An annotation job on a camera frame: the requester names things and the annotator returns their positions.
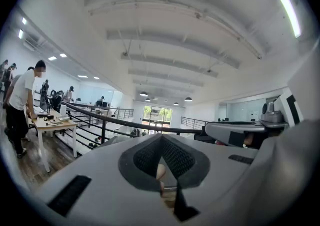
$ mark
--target fluorescent light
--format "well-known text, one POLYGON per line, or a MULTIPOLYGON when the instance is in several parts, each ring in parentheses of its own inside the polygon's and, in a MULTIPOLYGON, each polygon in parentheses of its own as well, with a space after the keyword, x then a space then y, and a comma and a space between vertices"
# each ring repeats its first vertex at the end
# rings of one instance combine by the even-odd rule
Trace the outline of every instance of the fluorescent light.
POLYGON ((18 36, 19 36, 19 38, 20 38, 20 39, 22 39, 22 36, 23 36, 23 35, 24 35, 24 32, 20 29, 20 31, 19 31, 19 35, 18 35, 18 36))
POLYGON ((298 23, 298 19, 295 13, 294 8, 292 7, 292 4, 290 0, 280 0, 286 10, 286 13, 288 14, 288 17, 290 19, 293 31, 294 31, 294 36, 298 38, 301 35, 301 30, 300 26, 298 23))
POLYGON ((140 93, 140 96, 147 97, 147 96, 148 96, 148 93, 147 93, 147 92, 141 92, 141 93, 140 93))

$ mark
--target window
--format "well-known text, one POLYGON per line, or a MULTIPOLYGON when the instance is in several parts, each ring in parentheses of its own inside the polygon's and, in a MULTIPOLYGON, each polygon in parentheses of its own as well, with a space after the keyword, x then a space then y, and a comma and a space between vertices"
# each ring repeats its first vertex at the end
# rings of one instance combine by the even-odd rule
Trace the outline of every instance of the window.
MULTIPOLYGON (((145 105, 142 117, 142 124, 170 128, 171 117, 172 109, 170 108, 152 107, 145 105)), ((155 134, 157 132, 168 133, 155 130, 146 130, 146 132, 148 134, 155 134)))

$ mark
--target wooden floor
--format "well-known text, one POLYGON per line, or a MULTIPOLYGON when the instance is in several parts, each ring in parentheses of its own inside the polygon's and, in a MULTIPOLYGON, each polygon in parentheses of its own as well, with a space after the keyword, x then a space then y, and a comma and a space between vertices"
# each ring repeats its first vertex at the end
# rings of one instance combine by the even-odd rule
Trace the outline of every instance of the wooden floor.
POLYGON ((43 145, 50 168, 50 172, 47 173, 41 161, 41 152, 35 129, 29 130, 30 141, 22 140, 22 146, 27 149, 27 153, 23 158, 18 159, 13 146, 4 134, 6 112, 2 108, 0 110, 0 147, 2 155, 10 173, 20 173, 32 192, 36 191, 54 173, 75 160, 73 151, 68 146, 55 136, 51 138, 49 133, 43 133, 43 145))

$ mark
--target black pants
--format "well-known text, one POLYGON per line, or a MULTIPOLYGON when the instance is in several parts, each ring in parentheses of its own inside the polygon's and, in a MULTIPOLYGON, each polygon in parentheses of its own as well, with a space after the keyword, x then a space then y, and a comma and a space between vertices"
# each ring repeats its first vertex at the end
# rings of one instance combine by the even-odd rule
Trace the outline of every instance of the black pants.
POLYGON ((3 100, 2 101, 5 101, 9 87, 10 87, 10 85, 4 84, 4 93, 3 93, 3 100))
POLYGON ((16 153, 21 154, 23 151, 21 138, 25 137, 29 130, 24 111, 9 105, 6 109, 6 124, 8 138, 13 141, 16 153))

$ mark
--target desk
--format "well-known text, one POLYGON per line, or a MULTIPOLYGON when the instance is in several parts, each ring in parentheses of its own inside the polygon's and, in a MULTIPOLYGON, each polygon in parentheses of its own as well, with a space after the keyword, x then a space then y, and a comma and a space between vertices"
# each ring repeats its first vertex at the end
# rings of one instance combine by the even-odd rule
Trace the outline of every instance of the desk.
MULTIPOLYGON (((57 119, 57 117, 60 117, 61 115, 57 111, 51 109, 50 115, 54 116, 55 122, 60 122, 60 120, 57 119)), ((52 137, 53 131, 72 128, 72 130, 73 130, 73 134, 72 134, 73 155, 74 155, 74 157, 77 157, 77 146, 76 146, 77 141, 76 141, 76 134, 75 134, 75 130, 77 128, 77 123, 74 123, 71 120, 69 120, 69 121, 61 122, 62 124, 59 124, 59 125, 50 125, 50 124, 52 124, 52 123, 50 123, 50 121, 52 121, 53 119, 48 120, 48 121, 44 121, 44 119, 45 118, 42 117, 42 118, 33 119, 32 121, 33 121, 36 129, 38 130, 38 140, 39 140, 39 146, 40 146, 40 151, 41 151, 41 160, 44 163, 45 170, 47 172, 50 172, 49 164, 47 161, 47 156, 45 153, 44 142, 42 139, 42 133, 46 132, 46 131, 47 132, 50 131, 51 137, 52 137)))

